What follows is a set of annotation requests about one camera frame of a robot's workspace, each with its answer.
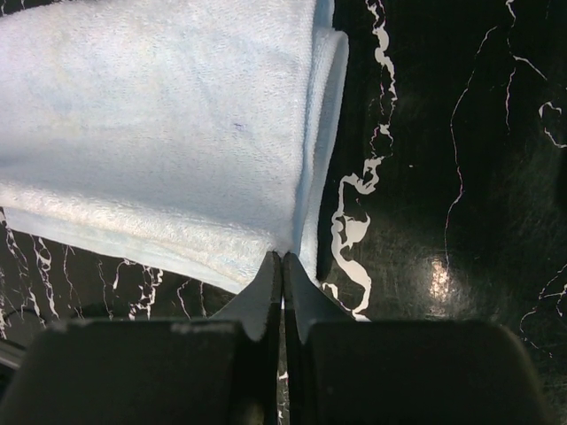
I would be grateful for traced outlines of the light blue towel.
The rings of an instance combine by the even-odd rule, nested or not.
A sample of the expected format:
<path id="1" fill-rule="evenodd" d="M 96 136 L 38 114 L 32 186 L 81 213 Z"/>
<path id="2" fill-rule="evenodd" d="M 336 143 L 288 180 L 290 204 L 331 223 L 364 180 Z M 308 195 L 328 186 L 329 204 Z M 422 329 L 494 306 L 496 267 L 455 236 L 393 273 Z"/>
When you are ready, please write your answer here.
<path id="1" fill-rule="evenodd" d="M 315 277 L 349 56 L 331 1 L 61 1 L 1 19 L 16 231 L 238 293 Z"/>

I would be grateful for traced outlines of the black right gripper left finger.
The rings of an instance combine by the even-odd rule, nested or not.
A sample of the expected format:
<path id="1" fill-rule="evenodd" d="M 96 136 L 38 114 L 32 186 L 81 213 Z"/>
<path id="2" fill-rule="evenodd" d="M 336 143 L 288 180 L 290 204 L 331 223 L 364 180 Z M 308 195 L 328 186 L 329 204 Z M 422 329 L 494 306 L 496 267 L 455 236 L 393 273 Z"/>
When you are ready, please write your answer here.
<path id="1" fill-rule="evenodd" d="M 275 424 L 281 260 L 203 320 L 59 321 L 27 349 L 4 424 Z"/>

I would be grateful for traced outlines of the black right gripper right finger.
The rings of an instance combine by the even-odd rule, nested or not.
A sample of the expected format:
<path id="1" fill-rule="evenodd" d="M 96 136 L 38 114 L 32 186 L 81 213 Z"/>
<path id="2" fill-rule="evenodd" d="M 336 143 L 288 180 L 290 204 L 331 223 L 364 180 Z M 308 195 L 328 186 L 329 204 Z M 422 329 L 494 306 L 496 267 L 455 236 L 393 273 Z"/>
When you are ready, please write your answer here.
<path id="1" fill-rule="evenodd" d="M 549 424 L 530 357 L 482 321 L 356 321 L 283 258 L 293 424 Z"/>

